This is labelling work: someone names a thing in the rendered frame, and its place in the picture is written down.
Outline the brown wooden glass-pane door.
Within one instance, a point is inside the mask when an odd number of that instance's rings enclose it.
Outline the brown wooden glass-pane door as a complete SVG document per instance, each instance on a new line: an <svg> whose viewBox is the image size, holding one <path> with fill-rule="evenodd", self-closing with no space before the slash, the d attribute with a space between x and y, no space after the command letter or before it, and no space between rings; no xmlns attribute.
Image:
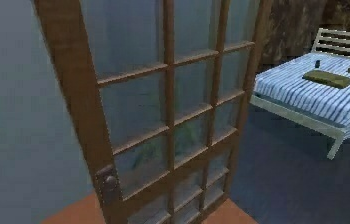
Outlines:
<svg viewBox="0 0 350 224"><path fill-rule="evenodd" d="M273 0L32 0L97 224L214 224L228 202ZM119 199L101 200L112 164Z"/></svg>

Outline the dark round door knob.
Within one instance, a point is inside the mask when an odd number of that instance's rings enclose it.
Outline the dark round door knob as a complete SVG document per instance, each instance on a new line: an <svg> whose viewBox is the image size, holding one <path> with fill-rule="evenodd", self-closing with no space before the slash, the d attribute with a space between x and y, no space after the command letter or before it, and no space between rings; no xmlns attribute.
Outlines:
<svg viewBox="0 0 350 224"><path fill-rule="evenodd" d="M110 164L96 173L101 200L104 205L110 205L119 199L119 181L115 167Z"/></svg>

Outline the white bed with striped cover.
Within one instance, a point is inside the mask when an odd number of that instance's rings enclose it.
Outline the white bed with striped cover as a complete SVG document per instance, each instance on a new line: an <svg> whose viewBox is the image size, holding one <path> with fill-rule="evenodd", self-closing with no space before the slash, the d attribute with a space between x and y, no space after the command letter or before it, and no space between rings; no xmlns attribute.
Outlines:
<svg viewBox="0 0 350 224"><path fill-rule="evenodd" d="M315 68L320 60L320 68ZM350 78L350 31L318 30L311 51L255 77L250 103L334 140L327 154L336 156L350 138L350 85L338 89L302 76L322 70Z"/></svg>

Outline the olive green pillow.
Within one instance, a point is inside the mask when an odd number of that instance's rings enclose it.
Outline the olive green pillow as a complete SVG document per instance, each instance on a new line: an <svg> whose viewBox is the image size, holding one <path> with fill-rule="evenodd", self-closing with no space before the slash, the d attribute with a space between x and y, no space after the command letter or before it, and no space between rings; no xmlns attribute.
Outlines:
<svg viewBox="0 0 350 224"><path fill-rule="evenodd" d="M338 89L344 89L350 85L350 78L322 70L311 70L306 72L302 78Z"/></svg>

